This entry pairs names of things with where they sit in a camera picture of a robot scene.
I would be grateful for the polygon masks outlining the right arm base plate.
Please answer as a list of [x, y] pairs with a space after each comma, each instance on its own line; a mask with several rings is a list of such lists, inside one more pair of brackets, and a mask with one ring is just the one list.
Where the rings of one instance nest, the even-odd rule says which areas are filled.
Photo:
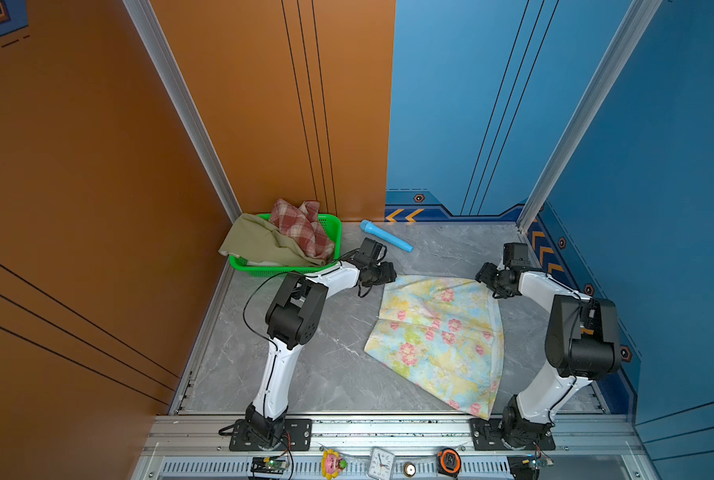
[[476, 451], [556, 449], [550, 424], [535, 424], [523, 420], [505, 422], [499, 418], [470, 418], [469, 427]]

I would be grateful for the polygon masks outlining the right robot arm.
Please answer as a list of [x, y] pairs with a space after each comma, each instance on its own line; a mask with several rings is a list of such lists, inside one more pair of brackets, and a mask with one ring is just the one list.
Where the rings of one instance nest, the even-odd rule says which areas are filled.
[[530, 247], [506, 243], [500, 266], [483, 264], [476, 280], [496, 299], [523, 296], [549, 313], [546, 362], [530, 385], [505, 407], [498, 431], [510, 449], [539, 447], [555, 416], [579, 390], [616, 373], [622, 363], [615, 303], [569, 287], [534, 267]]

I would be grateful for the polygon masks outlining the floral pastel skirt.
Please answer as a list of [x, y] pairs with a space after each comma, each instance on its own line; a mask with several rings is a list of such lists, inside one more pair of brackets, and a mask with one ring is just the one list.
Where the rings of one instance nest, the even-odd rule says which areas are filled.
[[453, 409], [488, 419], [503, 374], [498, 300], [476, 280], [401, 275], [364, 351]]

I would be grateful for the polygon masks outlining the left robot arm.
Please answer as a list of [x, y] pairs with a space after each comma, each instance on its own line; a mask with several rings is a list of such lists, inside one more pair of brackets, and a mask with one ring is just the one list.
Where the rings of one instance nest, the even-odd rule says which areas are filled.
[[385, 259], [387, 246], [365, 239], [333, 265], [313, 273], [286, 272], [265, 315], [269, 350], [258, 393], [241, 426], [250, 441], [271, 449], [284, 441], [289, 391], [304, 346], [319, 328], [326, 301], [356, 288], [360, 298], [397, 273]]

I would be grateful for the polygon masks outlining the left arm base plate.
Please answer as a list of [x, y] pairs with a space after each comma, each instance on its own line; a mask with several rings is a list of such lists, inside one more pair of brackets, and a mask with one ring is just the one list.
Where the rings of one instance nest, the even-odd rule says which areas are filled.
[[312, 427], [309, 418], [286, 418], [263, 425], [253, 425], [242, 419], [235, 424], [229, 449], [233, 452], [309, 451]]

